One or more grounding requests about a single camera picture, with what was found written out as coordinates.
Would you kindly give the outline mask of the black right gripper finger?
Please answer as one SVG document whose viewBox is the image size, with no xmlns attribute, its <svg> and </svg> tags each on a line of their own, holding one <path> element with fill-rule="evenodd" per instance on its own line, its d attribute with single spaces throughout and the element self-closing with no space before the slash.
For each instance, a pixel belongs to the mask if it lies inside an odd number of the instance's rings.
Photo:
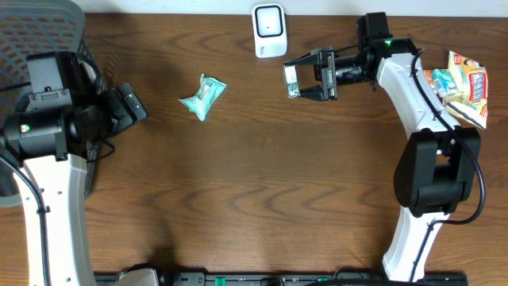
<svg viewBox="0 0 508 286">
<path fill-rule="evenodd" d="M 299 90 L 300 97 L 304 99 L 311 99 L 314 101 L 322 102 L 325 100 L 324 98 L 324 92 L 322 90 L 322 87 L 320 85 L 315 85 L 312 87 L 306 87 Z"/>
<path fill-rule="evenodd" d="M 321 49 L 315 48 L 310 52 L 293 60 L 288 60 L 284 66 L 296 66 L 296 65 L 316 65 L 320 64 L 321 61 Z"/>
</svg>

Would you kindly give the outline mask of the orange small snack packet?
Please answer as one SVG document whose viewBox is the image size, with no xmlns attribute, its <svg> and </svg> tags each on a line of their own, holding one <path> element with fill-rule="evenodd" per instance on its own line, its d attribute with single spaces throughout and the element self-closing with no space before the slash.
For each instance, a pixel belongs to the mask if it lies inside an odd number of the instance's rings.
<svg viewBox="0 0 508 286">
<path fill-rule="evenodd" d="M 433 73 L 432 70 L 424 70 L 424 75 L 425 75 L 429 85 L 433 89 L 433 92 L 436 93 L 436 88 L 435 88 L 435 85 L 434 85 L 434 82 L 433 82 L 433 79 L 432 79 L 432 73 Z"/>
</svg>

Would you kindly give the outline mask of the teal snack packet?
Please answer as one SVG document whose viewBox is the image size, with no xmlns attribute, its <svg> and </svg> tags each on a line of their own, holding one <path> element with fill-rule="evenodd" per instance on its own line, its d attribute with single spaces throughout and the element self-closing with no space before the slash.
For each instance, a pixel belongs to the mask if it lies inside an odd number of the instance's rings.
<svg viewBox="0 0 508 286">
<path fill-rule="evenodd" d="M 200 88 L 193 96 L 179 101 L 203 122 L 214 102 L 226 90 L 228 85 L 218 79 L 208 77 L 204 73 L 201 74 L 199 82 Z"/>
</svg>

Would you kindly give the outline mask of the small teal tissue pack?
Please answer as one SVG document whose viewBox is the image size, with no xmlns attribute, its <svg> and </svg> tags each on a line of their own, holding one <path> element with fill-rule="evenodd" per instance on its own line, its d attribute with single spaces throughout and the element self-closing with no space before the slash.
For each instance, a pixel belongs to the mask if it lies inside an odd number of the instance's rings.
<svg viewBox="0 0 508 286">
<path fill-rule="evenodd" d="M 437 90 L 437 94 L 441 98 L 455 95 L 459 92 L 459 88 L 448 69 L 433 70 L 431 73 L 431 79 L 435 89 Z"/>
</svg>

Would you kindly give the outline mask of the large white snack bag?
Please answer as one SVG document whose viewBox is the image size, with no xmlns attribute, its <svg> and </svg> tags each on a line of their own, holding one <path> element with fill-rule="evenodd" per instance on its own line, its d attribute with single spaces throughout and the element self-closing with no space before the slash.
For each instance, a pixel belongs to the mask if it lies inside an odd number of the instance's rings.
<svg viewBox="0 0 508 286">
<path fill-rule="evenodd" d="M 449 51 L 448 71 L 458 92 L 444 97 L 445 109 L 458 118 L 481 129 L 486 129 L 488 116 L 487 69 L 473 59 Z"/>
</svg>

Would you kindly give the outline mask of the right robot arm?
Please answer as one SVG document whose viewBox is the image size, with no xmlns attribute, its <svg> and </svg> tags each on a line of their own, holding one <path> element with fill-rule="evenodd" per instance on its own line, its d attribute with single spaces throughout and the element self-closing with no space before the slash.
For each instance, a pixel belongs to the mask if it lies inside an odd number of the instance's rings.
<svg viewBox="0 0 508 286">
<path fill-rule="evenodd" d="M 423 51 L 408 37 L 394 37 L 384 12 L 360 17 L 356 35 L 356 55 L 325 47 L 284 63 L 287 93 L 323 102 L 336 100 L 340 86 L 370 83 L 388 94 L 407 143 L 394 171 L 401 209 L 383 271 L 388 280 L 415 284 L 425 279 L 439 229 L 469 224 L 483 210 L 481 139 L 441 105 L 421 69 Z"/>
</svg>

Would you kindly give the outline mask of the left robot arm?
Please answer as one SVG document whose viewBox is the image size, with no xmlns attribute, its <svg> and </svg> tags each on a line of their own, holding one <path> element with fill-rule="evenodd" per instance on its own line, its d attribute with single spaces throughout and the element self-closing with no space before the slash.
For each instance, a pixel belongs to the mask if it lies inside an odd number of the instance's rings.
<svg viewBox="0 0 508 286">
<path fill-rule="evenodd" d="M 31 285 L 96 285 L 84 210 L 91 147 L 146 119 L 128 83 L 100 90 L 98 68 L 74 52 L 27 58 L 30 91 L 1 129 L 25 216 Z"/>
</svg>

